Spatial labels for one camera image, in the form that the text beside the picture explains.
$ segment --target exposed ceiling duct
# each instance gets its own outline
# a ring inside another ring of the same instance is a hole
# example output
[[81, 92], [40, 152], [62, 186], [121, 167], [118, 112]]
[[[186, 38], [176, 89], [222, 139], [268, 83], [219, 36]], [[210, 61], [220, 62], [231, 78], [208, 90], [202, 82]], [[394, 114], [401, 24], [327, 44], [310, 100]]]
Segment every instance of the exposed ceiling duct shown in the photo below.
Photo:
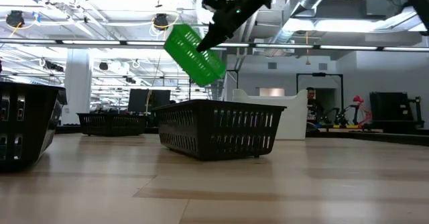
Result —
[[[296, 4], [296, 6], [293, 7], [293, 10], [291, 10], [291, 12], [289, 13], [289, 17], [291, 17], [297, 13], [302, 13], [303, 11], [306, 11], [306, 10], [315, 10], [317, 5], [321, 1], [322, 0], [299, 0], [299, 2]], [[290, 5], [290, 1], [289, 1], [289, 3], [286, 5], [286, 7], [290, 7], [290, 6], [292, 6], [292, 5]], [[280, 31], [277, 33], [277, 35], [270, 41], [270, 43], [286, 44], [286, 43], [288, 43], [290, 38], [294, 35], [294, 33], [295, 32], [283, 30], [283, 27], [282, 27], [280, 29]], [[279, 54], [278, 51], [279, 50], [276, 50], [276, 49], [268, 49], [268, 50], [264, 51], [262, 54], [264, 56], [273, 57], [276, 54]]]

